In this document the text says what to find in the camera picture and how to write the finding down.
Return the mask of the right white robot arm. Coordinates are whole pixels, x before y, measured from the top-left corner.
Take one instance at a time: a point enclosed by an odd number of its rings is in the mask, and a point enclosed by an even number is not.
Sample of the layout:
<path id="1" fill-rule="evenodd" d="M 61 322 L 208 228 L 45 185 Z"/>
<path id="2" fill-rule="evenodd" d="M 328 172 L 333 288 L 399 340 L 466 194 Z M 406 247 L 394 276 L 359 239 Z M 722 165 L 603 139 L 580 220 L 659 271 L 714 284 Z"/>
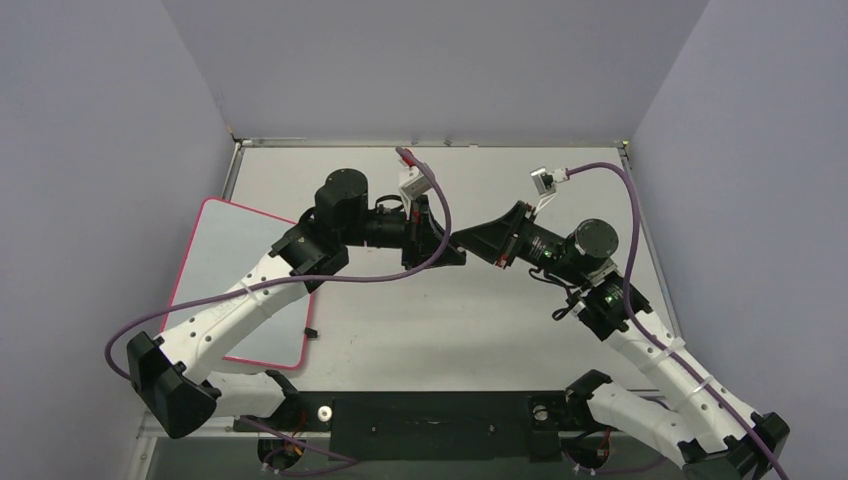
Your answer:
<path id="1" fill-rule="evenodd" d="M 517 202 L 502 217 L 460 230 L 452 241 L 499 268 L 522 260 L 544 280 L 571 287 L 554 314 L 573 314 L 604 345 L 625 358 L 665 400 L 659 405 L 591 370 L 565 390 L 564 413 L 588 430 L 622 431 L 677 465 L 689 479 L 760 479 L 780 473 L 789 427 L 759 413 L 715 379 L 669 330 L 650 302 L 617 270 L 619 239 L 600 219 L 558 235 L 535 223 L 534 208 Z"/>

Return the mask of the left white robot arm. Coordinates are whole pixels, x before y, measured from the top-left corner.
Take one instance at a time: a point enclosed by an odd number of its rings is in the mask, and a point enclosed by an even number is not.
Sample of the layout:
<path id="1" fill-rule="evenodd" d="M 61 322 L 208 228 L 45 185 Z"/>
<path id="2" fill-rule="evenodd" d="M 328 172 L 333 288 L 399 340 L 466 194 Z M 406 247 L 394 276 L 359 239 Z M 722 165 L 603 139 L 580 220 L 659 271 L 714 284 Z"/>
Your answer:
<path id="1" fill-rule="evenodd" d="M 426 167 L 410 166 L 399 179 L 398 208 L 368 205 L 368 181 L 354 169 L 332 172 L 308 209 L 228 292 L 211 307 L 161 332 L 127 344 L 134 391 L 172 439 L 209 419 L 248 415 L 272 429 L 291 427 L 297 390 L 284 374 L 217 371 L 230 350 L 288 305 L 317 290 L 349 263 L 349 249 L 397 249 L 407 273 L 463 266 L 466 254 L 434 219 Z"/>

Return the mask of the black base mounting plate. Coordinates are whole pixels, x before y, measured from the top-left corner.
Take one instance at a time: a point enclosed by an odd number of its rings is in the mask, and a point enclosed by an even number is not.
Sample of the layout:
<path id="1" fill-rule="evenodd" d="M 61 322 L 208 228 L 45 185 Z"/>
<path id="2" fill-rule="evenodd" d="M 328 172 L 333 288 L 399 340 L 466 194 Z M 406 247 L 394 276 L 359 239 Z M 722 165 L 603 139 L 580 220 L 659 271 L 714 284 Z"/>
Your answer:
<path id="1" fill-rule="evenodd" d="M 561 390 L 302 392 L 262 424 L 277 439 L 326 440 L 335 462 L 557 461 L 569 443 L 595 445 L 603 426 L 574 414 Z"/>

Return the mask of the pink framed whiteboard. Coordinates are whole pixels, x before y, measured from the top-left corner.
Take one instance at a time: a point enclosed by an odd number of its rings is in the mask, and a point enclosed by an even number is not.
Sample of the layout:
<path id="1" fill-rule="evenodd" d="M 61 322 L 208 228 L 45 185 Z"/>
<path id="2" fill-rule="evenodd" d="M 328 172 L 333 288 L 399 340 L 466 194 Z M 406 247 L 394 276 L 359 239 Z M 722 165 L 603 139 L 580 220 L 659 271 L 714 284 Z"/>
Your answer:
<path id="1" fill-rule="evenodd" d="M 219 199 L 202 203 L 171 302 L 225 292 L 265 255 L 294 222 Z M 225 373 L 294 371 L 306 359 L 314 297 L 287 306 L 233 347 L 216 365 Z"/>

